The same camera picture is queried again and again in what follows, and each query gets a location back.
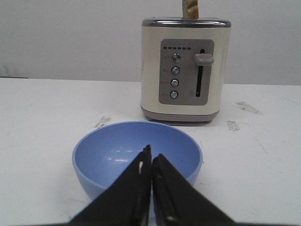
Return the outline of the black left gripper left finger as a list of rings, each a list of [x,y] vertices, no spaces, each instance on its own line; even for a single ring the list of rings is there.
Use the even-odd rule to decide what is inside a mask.
[[[146,226],[151,201],[151,146],[134,158],[116,181],[61,226]]]

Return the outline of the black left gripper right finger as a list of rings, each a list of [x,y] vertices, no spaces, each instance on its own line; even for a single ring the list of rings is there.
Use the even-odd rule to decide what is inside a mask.
[[[235,226],[237,223],[199,193],[162,154],[152,163],[158,226]]]

